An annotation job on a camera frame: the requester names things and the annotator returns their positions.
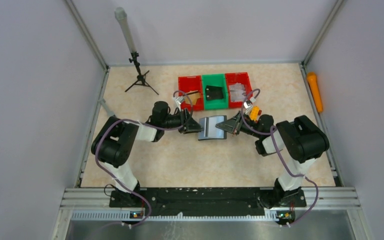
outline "black object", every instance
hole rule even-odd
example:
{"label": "black object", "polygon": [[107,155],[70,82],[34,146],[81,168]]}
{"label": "black object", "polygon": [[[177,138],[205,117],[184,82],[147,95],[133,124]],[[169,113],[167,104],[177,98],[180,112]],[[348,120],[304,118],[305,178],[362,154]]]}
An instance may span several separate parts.
{"label": "black object", "polygon": [[192,95],[192,94],[197,94],[199,93],[200,91],[190,91],[188,93],[186,93],[186,95]]}
{"label": "black object", "polygon": [[[92,142],[90,150],[93,155],[96,155],[98,143],[104,133],[118,120],[120,119],[115,116],[110,116],[108,118],[105,125],[99,131],[98,136],[96,136],[95,140]],[[103,163],[111,164],[114,168],[123,165],[129,158],[138,129],[139,126],[127,122],[120,122],[115,125],[100,146],[98,160]]]}
{"label": "black object", "polygon": [[276,126],[290,156],[301,164],[329,149],[328,137],[305,115]]}
{"label": "black object", "polygon": [[[141,189],[141,185],[139,184],[139,182],[137,182],[136,186],[133,189],[133,192],[139,193],[140,189]],[[110,208],[116,208],[119,205],[122,205],[125,208],[128,208],[128,207],[141,206],[142,204],[142,200],[139,197],[129,192],[121,191],[117,188],[115,188],[115,190],[111,192],[110,199],[111,199],[109,202]]]}
{"label": "black object", "polygon": [[[270,133],[270,127],[273,126],[273,124],[275,123],[275,121],[273,120],[273,116],[268,114],[261,115],[258,118],[257,122],[251,120],[248,115],[244,114],[243,117],[244,117],[243,120],[246,121],[246,123],[250,127],[262,133]],[[238,111],[238,113],[235,116],[233,116],[232,118],[226,121],[217,123],[215,127],[218,129],[224,130],[228,133],[231,133],[233,135],[238,135],[240,132],[243,132],[245,134],[254,136],[258,138],[258,140],[255,141],[255,149],[257,150],[258,154],[262,155],[263,157],[273,154],[273,153],[267,153],[263,147],[263,140],[270,136],[261,135],[256,132],[253,132],[245,124],[243,124],[243,120],[242,120],[241,112]]]}
{"label": "black object", "polygon": [[276,211],[277,218],[279,221],[276,221],[279,225],[287,225],[295,222],[295,211]]}
{"label": "black object", "polygon": [[207,101],[224,99],[223,88],[221,86],[210,86],[205,87],[205,98]]}
{"label": "black object", "polygon": [[[178,130],[181,134],[199,133],[203,130],[201,125],[191,117],[188,109],[185,108],[180,111],[176,108],[173,114],[170,114],[169,109],[169,104],[167,102],[157,101],[154,103],[152,115],[149,116],[146,123],[165,129],[176,128],[183,125],[183,127]],[[163,135],[163,130],[157,130],[153,142],[158,142]]]}
{"label": "black object", "polygon": [[[258,197],[262,194],[260,187],[197,187],[197,188],[141,188],[138,192],[147,199],[152,207],[152,216],[263,216],[264,208]],[[142,206],[111,199],[110,208]],[[305,207],[302,202],[295,206]]]}
{"label": "black object", "polygon": [[149,87],[151,88],[157,95],[158,92],[155,91],[155,89],[153,89],[153,87],[146,81],[146,78],[147,78],[147,74],[150,72],[149,70],[145,72],[145,74],[142,74],[141,72],[141,68],[139,67],[141,64],[138,62],[138,57],[139,57],[139,53],[138,52],[132,52],[131,53],[131,58],[129,58],[128,60],[132,63],[134,63],[134,66],[136,67],[136,71],[138,73],[137,75],[137,80],[132,84],[130,85],[126,91],[124,92],[127,92],[129,89],[131,89],[133,86],[135,85],[138,85],[138,86],[144,86],[144,87]]}

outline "cable connector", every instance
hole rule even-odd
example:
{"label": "cable connector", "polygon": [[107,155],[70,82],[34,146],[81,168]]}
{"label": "cable connector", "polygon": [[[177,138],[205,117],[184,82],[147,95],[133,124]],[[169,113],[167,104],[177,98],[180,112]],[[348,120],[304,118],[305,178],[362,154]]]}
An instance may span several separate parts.
{"label": "cable connector", "polygon": [[175,96],[175,97],[173,97],[173,100],[174,100],[174,103],[176,104],[177,108],[179,108],[179,110],[180,110],[181,109],[180,105],[185,101],[185,97],[184,96]]}

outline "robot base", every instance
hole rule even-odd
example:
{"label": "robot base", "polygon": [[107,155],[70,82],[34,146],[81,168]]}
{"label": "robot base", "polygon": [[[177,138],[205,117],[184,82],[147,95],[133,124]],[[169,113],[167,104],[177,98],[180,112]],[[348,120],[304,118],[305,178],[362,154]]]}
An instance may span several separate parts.
{"label": "robot base", "polygon": [[258,204],[267,209],[273,207],[290,207],[291,203],[293,203],[295,207],[307,206],[304,191],[301,187],[290,191],[284,191],[278,179],[274,182],[273,189],[260,190],[257,199]]}
{"label": "robot base", "polygon": [[[141,189],[141,185],[137,182],[136,187],[134,188],[134,192],[138,193]],[[142,205],[142,200],[128,192],[124,192],[118,189],[115,189],[111,192],[111,198],[109,200],[110,208],[119,208],[123,206],[125,208],[128,207],[140,207]]]}
{"label": "robot base", "polygon": [[[259,187],[147,187],[137,193],[149,201],[152,216],[176,216],[180,212],[183,216],[191,217],[264,216],[264,208],[257,203],[259,191]],[[138,199],[136,204],[114,198],[109,207],[141,208],[141,200],[133,197]]]}

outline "black mounting plate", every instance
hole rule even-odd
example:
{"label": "black mounting plate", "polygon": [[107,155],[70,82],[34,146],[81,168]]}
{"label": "black mounting plate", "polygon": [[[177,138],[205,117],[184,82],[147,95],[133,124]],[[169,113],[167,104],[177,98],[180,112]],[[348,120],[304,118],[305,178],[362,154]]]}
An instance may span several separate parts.
{"label": "black mounting plate", "polygon": [[[273,193],[270,187],[148,187],[141,188],[139,194],[149,201],[152,216],[263,216],[264,208],[260,200]],[[141,208],[139,200],[135,204],[126,204],[120,194],[129,193],[113,191],[109,202],[110,208]],[[302,190],[294,198],[295,207],[305,207],[306,201]]]}

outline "metal pole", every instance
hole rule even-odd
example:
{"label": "metal pole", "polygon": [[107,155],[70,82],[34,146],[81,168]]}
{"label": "metal pole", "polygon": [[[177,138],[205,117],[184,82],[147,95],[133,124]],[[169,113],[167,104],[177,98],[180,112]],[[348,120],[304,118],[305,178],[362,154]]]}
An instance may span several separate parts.
{"label": "metal pole", "polygon": [[314,42],[312,43],[310,50],[308,51],[307,55],[304,58],[304,61],[302,61],[302,65],[304,68],[307,67],[309,62],[311,61],[314,53],[316,52],[317,48],[319,47],[320,43],[322,43],[323,37],[326,35],[326,33],[329,30],[329,27],[332,25],[332,22],[334,21],[335,17],[341,10],[342,6],[346,0],[337,0],[335,5],[332,8],[332,11],[330,11],[329,16],[327,16],[326,21],[324,21],[323,26],[321,27],[320,31],[318,32],[317,37],[315,38]]}
{"label": "metal pole", "polygon": [[102,56],[101,52],[99,51],[99,48],[97,44],[95,43],[94,39],[92,38],[91,33],[89,32],[88,28],[86,27],[85,22],[83,21],[82,17],[80,16],[79,11],[77,11],[76,6],[73,3],[73,0],[64,0],[65,4],[67,5],[68,9],[70,10],[70,13],[72,17],[74,18],[75,23],[77,24],[80,32],[82,33],[84,39],[86,40],[87,44],[90,47],[90,50],[92,50],[93,55],[98,60],[99,64],[102,66],[104,70],[108,68],[108,65],[105,63],[104,57]]}

